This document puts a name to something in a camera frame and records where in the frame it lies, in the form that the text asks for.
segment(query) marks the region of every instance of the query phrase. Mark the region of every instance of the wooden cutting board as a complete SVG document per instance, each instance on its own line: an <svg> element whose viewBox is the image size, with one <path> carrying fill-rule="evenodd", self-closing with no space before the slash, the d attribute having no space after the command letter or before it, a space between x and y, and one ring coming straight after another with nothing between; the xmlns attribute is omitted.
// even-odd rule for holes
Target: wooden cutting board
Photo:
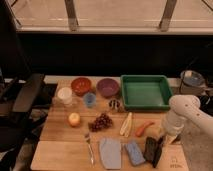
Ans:
<svg viewBox="0 0 213 171"><path fill-rule="evenodd" d="M93 86L101 78L90 78ZM72 80L59 82L58 87L69 86ZM42 130L40 141L38 143L31 169L48 171L101 171L105 170L100 161L98 151L99 141L103 137L120 140L122 144L135 140L142 152L145 149L145 140L147 136L159 138L161 119L165 113L136 113L133 112L133 125L130 136L125 138L119 135L121 125L128 112L118 113L110 111L108 107L109 99L104 99L96 92L97 103L94 108L88 109L84 106L82 97L74 96L75 103L70 107L64 107L53 99L53 105L49 110L48 118ZM70 127L67 117L72 112L78 112L81 115L81 124L77 128ZM95 165L92 165L89 158L89 151L84 139L84 134L88 132L88 122L95 120L102 112L108 113L113 120L113 126L109 129L90 133L91 145L95 155ZM138 126L146 121L154 121L155 124L145 130L140 138L135 136ZM122 168L124 171L134 170L159 170L159 171L188 171L188 166L183 153L181 144L169 145L163 147L161 159L157 168L151 164L145 163L133 167L127 156L127 152L122 148Z"/></svg>

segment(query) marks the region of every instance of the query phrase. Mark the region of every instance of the grapes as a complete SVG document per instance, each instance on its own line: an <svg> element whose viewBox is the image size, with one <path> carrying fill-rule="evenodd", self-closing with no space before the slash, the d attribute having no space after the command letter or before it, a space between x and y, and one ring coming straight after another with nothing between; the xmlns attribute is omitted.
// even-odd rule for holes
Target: grapes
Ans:
<svg viewBox="0 0 213 171"><path fill-rule="evenodd" d="M88 123L89 130L92 132L100 131L104 128L109 128L113 124L112 119L106 114L102 113L94 122Z"/></svg>

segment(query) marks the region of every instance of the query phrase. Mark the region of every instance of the green tray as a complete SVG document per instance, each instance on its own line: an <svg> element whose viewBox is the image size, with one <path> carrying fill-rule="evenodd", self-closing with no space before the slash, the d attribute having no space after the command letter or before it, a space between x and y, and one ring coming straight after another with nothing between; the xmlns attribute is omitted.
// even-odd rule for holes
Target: green tray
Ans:
<svg viewBox="0 0 213 171"><path fill-rule="evenodd" d="M168 110L172 91L164 75L122 75L121 87L127 110Z"/></svg>

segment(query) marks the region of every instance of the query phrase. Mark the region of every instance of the white cup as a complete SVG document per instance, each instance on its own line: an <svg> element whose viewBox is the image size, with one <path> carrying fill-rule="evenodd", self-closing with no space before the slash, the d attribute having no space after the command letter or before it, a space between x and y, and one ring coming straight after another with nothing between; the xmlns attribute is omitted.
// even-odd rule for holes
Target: white cup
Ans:
<svg viewBox="0 0 213 171"><path fill-rule="evenodd" d="M70 105L72 103L72 89L69 87L60 88L57 97L64 105Z"/></svg>

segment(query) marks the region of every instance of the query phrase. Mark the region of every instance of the metal fork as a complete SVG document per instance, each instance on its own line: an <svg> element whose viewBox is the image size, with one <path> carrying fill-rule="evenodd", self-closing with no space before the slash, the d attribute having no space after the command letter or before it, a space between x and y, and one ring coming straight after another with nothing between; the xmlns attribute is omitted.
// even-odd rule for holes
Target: metal fork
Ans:
<svg viewBox="0 0 213 171"><path fill-rule="evenodd" d="M86 140L86 142L88 144L91 163L94 164L95 163L95 159L94 159L94 154L93 154L93 151L92 151L92 147L90 145L90 134L86 133L84 135L84 138L85 138L85 140Z"/></svg>

